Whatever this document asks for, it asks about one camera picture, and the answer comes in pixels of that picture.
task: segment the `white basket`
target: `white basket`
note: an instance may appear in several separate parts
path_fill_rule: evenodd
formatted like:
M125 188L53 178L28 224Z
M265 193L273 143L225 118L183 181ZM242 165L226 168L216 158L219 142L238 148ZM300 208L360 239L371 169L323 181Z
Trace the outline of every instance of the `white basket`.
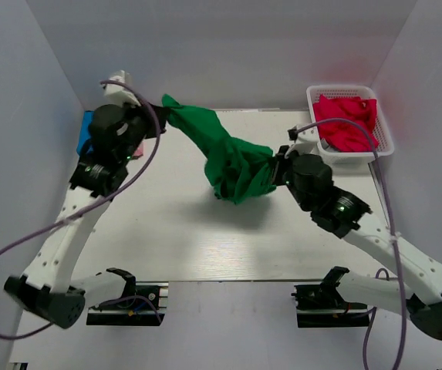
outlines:
M306 90L306 96L308 98L308 105L310 109L310 116L312 122L316 122L315 112L313 111L313 103L317 103L320 100L320 96L324 95L326 98L352 98L360 97L362 99L376 99L373 91L366 86L358 85L319 85L310 86ZM373 130L373 135L379 142L378 148L376 148L379 156L389 156L393 153L393 141L390 136L389 127L387 127L386 120L383 118L380 105L376 103L376 125ZM361 153L341 153L341 152L329 152L323 149L320 140L318 140L317 147L319 154L323 161L327 164L352 164L360 165L361 163L369 163L374 161L372 152Z

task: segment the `purple cable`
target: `purple cable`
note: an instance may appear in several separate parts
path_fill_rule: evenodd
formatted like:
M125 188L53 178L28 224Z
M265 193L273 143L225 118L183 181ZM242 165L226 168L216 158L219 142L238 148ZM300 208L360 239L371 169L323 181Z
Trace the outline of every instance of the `purple cable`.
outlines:
M364 318L365 316L368 316L369 314L372 314L372 313L373 313L373 310L374 310L375 308L376 308L376 307L371 308L371 309L369 309L368 311L363 312L363 313L361 313L361 314L354 314L354 315L351 316L350 318L352 318L352 319L354 319L354 318Z
M117 195L121 194L123 191L125 191L128 187L130 187L135 181L137 181L137 179L142 176L142 173L145 172L145 170L148 168L148 166L150 165L150 163L152 162L152 159L155 157L157 149L159 148L159 142L160 142L160 134L161 134L161 129L160 129L160 124L159 124L159 119L157 118L156 113L154 112L154 109L152 108L152 106L150 106L150 104L148 103L148 101L143 98L138 92L134 91L131 87L129 87L126 83L122 83L122 82L118 82L118 81L113 81L110 79L106 79L104 81L100 82L101 85L118 85L123 87L124 89L127 89L128 91L130 91L132 94L135 95L135 97L138 99L139 102L142 103L142 105L145 106L145 108L147 109L147 112L149 113L150 118L153 120L154 122L154 126L156 129L156 142L154 145L154 148L152 149L152 152L150 152L150 156L147 159L147 161L143 164L142 168L139 169L139 171L127 182L125 183L122 187L120 187L118 190L116 190L114 193L108 195L107 197L104 197L102 199L97 200L95 203L90 204L87 207L84 207L78 211L76 211L74 214L70 214L66 219L64 220L58 220L56 221L54 224L51 224L49 226L43 227L40 230L34 231L33 233L22 237L20 239L18 239L17 241L14 241L13 243L10 243L9 245L7 245L6 247L3 247L0 250L0 256L8 251L10 251L11 249L13 249L14 247L25 243L26 241L30 241L31 239L33 239L34 237L38 237L39 235L45 234L48 231L51 231L52 229L56 228L56 227L61 227L64 224L68 223L68 221L72 221L72 220L76 220L77 218L80 218L81 216L83 216L84 214L86 214L87 212L90 212L91 210L95 210L97 207L102 206L103 204L105 204L106 202L109 202L111 200L114 199L114 197L116 197ZM22 335L5 335L0 333L0 339L6 340L6 341L15 341L18 339L24 339L24 338L28 338L28 337L32 337L33 335L38 334L39 332L47 329L48 327L50 327L52 324L47 324L42 326L39 329L36 329L34 331L31 331L29 333L26 334L22 334Z
M378 153L376 152L375 146L373 145L373 141L372 141L372 138L370 137L369 133L363 127L361 127L359 124L351 121L350 119L345 119L345 118L322 119L321 121L311 123L308 126L302 127L301 129L297 129L296 133L300 133L302 131L311 129L313 127L320 126L325 123L335 122L335 121L341 121L341 122L353 125L357 129L359 129L363 133L363 135L366 137L366 139L368 140L369 147L373 152L373 156L375 157L376 176L378 178L379 183L382 184L383 198L385 201L385 208L386 208L387 215L389 216L390 234L395 237L396 225L395 225L394 219L393 219L393 212L392 212L392 205L390 202L389 191L386 186L385 177L383 176L382 167L380 166ZM400 362L403 358L404 347L406 345L407 308L406 308L406 289L404 287L403 265L400 262L399 245L397 244L397 240L395 238L393 238L393 240L392 240L392 248L393 248L393 254L394 254L394 257L396 260L397 280L399 281L400 315L401 315L399 349L397 349L396 361L393 363L393 367L392 367L392 370L397 370L399 368Z
M387 271L385 268L380 268L375 275L375 278L378 279L380 277L380 272L385 272L386 279L389 280L389 271ZM376 307L371 309L372 317L369 320L368 328L366 328L365 338L363 339L363 366L365 370L369 370L368 367L368 340L369 335L372 332L373 322L375 321L376 316Z
M160 318L159 312L154 307L152 302L149 301L149 299L145 298L143 295L131 295L129 297L112 299L111 301L105 301L103 303L100 303L99 306L107 306L107 305L110 305L110 304L116 304L116 303L120 303L120 302L124 302L124 301L129 301L130 299L140 299L141 301L147 303L150 306L150 308L152 308L152 311L154 311L154 314L156 314L156 318L159 321L159 325L162 324L162 319Z

